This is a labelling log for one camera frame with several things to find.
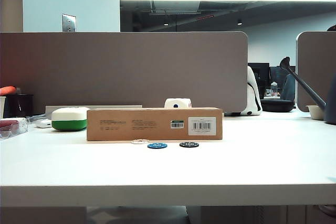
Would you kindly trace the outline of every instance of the light blue wall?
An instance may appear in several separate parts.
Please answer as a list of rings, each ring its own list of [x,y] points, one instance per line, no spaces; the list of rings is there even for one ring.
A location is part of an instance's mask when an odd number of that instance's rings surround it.
[[[278,66],[289,56],[296,64],[296,38],[303,31],[326,31],[336,24],[336,13],[295,18],[258,26],[241,27],[248,36],[248,61]]]
[[[23,31],[62,31],[62,13],[77,31],[120,31],[119,0],[23,0]]]

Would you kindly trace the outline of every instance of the dark mug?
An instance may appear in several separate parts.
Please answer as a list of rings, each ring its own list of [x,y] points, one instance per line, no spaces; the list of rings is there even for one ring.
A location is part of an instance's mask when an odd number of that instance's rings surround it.
[[[32,94],[9,94],[6,96],[4,118],[24,118],[33,115]]]
[[[332,78],[325,107],[324,121],[330,124],[336,124],[336,74]]]

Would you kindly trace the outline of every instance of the clear plastic container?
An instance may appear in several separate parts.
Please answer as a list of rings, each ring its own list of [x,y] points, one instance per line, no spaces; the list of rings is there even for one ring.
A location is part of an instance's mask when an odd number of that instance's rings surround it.
[[[26,118],[5,118],[0,121],[0,141],[27,132]]]
[[[278,96],[278,84],[274,81],[271,83],[271,97]]]

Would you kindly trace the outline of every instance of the gray partition panel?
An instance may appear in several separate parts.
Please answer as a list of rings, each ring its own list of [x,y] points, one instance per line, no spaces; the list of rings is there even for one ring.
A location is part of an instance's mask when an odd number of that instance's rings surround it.
[[[191,98],[193,106],[246,106],[242,32],[2,33],[0,85],[46,105],[142,104]]]
[[[297,74],[326,101],[333,75],[336,73],[336,32],[307,31],[297,38]],[[298,85],[298,107],[315,104]]]

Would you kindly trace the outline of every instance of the ceiling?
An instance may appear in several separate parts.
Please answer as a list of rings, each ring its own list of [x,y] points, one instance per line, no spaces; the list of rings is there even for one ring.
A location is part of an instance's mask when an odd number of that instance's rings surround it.
[[[186,30],[186,26],[192,27],[193,30],[202,30],[204,26],[211,29],[211,26],[217,22],[224,22],[224,24],[227,24],[224,27],[233,29],[236,26],[237,18],[242,17],[244,17],[244,25],[255,25],[303,15],[336,11],[335,4],[328,3],[311,5],[307,3],[274,2],[168,1],[121,1],[120,9],[122,24],[131,22],[133,31]]]

